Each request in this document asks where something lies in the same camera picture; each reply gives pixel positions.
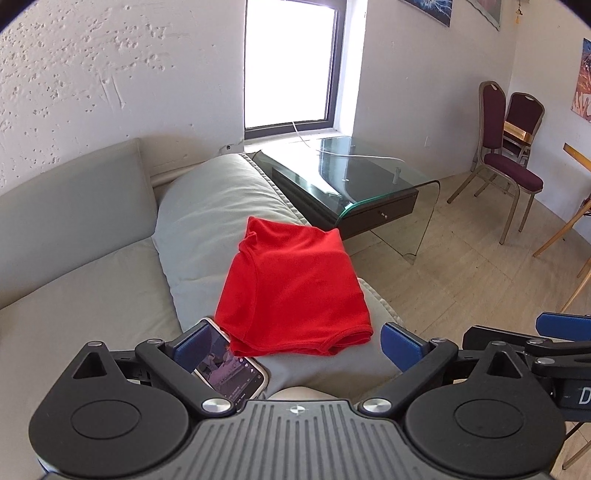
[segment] blue gripper pad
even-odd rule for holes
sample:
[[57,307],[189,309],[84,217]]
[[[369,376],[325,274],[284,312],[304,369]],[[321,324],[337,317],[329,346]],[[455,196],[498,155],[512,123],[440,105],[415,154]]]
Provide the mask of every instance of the blue gripper pad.
[[591,317],[544,312],[535,321],[535,329],[545,337],[584,342],[591,340]]
[[196,329],[180,345],[177,345],[173,354],[173,360],[183,367],[187,372],[195,370],[207,354],[212,345],[212,330],[206,322]]
[[402,372],[411,368],[429,353],[429,343],[393,322],[382,327],[382,352]]

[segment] red cloth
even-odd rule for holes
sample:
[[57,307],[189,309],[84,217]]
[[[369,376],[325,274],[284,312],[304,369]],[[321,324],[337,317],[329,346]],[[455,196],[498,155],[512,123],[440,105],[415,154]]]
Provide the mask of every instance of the red cloth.
[[237,356],[335,355],[374,330],[339,231],[250,217],[214,317]]

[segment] couch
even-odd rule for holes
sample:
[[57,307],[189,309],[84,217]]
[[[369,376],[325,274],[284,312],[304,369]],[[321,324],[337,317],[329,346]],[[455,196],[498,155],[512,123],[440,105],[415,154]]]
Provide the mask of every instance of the couch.
[[[139,147],[84,155],[0,196],[0,478],[41,475],[29,419],[86,342],[175,338],[213,316],[248,216],[306,224],[238,154],[199,164],[157,206]],[[258,358],[263,398],[301,385],[355,401],[400,373],[379,347],[382,325],[400,318],[359,282],[372,340],[333,357]]]

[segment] maroon chair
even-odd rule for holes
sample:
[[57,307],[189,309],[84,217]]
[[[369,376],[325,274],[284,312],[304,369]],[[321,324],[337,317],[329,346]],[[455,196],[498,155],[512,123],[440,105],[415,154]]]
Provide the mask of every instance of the maroon chair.
[[[497,153],[497,151],[502,151],[503,147],[505,105],[505,93],[498,83],[482,82],[480,84],[480,136],[478,140],[478,151],[476,153],[478,166],[466,181],[462,183],[460,188],[447,200],[448,203],[453,202],[460,192],[484,170],[490,171],[491,177],[485,180],[485,184],[474,194],[474,197],[478,197],[498,176],[505,178],[509,182],[509,185],[513,185],[515,193],[512,194],[514,197],[513,204],[511,205],[509,218],[505,224],[501,240],[499,241],[501,245],[505,243],[507,232],[515,215],[520,191],[523,189],[523,191],[531,195],[530,201],[525,209],[525,214],[523,215],[523,220],[521,221],[521,226],[519,227],[519,231],[521,232],[530,213],[531,205],[534,203],[535,194],[541,192],[544,187],[544,182],[537,175],[510,158]],[[485,148],[490,150],[490,153],[483,155],[483,149]]]
[[516,156],[517,161],[526,168],[530,160],[531,144],[540,129],[544,112],[544,105],[529,93],[515,92],[511,95],[505,118],[507,128],[503,148]]

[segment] dark wooden drawer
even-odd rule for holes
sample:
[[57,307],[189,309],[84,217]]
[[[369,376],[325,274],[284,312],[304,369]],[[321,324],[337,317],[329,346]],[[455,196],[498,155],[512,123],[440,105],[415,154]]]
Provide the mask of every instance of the dark wooden drawer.
[[409,189],[395,198],[356,208],[337,224],[340,236],[344,240],[410,215],[414,210],[417,196],[418,190]]

